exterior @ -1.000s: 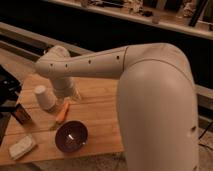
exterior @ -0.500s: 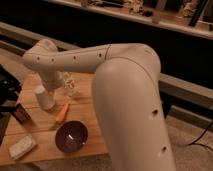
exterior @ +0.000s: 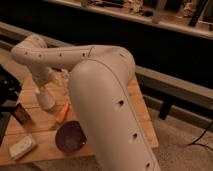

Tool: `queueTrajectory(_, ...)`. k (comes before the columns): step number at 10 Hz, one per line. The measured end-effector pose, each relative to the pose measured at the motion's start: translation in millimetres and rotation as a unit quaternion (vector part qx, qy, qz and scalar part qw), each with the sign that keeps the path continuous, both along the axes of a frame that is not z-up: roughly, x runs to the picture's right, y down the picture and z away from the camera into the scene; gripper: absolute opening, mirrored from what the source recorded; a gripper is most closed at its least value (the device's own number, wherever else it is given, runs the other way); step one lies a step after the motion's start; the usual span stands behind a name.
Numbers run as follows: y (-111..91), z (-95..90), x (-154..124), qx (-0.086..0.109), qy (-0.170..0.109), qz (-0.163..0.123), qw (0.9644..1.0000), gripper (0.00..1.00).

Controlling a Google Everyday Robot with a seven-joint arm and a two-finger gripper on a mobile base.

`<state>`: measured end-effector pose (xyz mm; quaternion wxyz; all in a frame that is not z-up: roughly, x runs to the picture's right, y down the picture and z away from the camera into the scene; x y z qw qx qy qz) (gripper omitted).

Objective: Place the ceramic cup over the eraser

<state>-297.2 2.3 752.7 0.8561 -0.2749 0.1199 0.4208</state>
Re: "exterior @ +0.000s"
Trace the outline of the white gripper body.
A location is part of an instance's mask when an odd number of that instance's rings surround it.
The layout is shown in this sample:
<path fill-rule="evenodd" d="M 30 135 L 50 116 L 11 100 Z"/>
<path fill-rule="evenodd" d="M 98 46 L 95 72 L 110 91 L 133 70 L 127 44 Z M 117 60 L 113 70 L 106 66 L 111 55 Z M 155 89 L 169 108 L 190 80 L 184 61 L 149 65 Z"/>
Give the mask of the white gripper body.
<path fill-rule="evenodd" d="M 54 80 L 54 72 L 51 68 L 36 69 L 32 72 L 32 79 L 38 88 L 44 87 Z"/>

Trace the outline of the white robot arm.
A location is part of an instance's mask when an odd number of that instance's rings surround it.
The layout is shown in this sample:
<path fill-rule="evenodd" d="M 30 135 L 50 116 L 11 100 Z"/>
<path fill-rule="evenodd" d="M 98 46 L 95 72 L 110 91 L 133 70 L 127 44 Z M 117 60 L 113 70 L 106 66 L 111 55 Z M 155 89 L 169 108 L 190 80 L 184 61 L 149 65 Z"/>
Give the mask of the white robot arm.
<path fill-rule="evenodd" d="M 71 104 L 102 171 L 161 171 L 128 94 L 135 61 L 127 49 L 112 45 L 49 48 L 33 34 L 11 53 L 29 68 L 39 87 L 50 82 L 52 68 L 70 71 Z"/>

